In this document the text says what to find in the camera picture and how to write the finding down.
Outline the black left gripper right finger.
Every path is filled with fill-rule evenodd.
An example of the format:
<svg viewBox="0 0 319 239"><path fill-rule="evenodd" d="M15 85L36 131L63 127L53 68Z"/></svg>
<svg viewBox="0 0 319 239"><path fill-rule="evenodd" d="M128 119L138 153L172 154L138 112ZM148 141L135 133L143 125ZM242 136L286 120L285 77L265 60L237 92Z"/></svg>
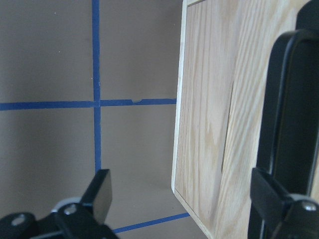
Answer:
<svg viewBox="0 0 319 239"><path fill-rule="evenodd" d="M267 172L252 169L249 239L317 239L319 204L289 193Z"/></svg>

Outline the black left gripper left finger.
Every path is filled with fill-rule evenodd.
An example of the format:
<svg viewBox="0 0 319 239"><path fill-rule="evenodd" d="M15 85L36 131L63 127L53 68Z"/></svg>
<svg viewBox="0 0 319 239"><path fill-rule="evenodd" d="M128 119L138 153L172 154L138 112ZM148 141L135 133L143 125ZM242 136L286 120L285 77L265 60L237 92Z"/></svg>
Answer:
<svg viewBox="0 0 319 239"><path fill-rule="evenodd" d="M100 169L76 202L60 202L37 220L32 213L9 214L0 220L2 239L115 239L105 224L112 202L111 172Z"/></svg>

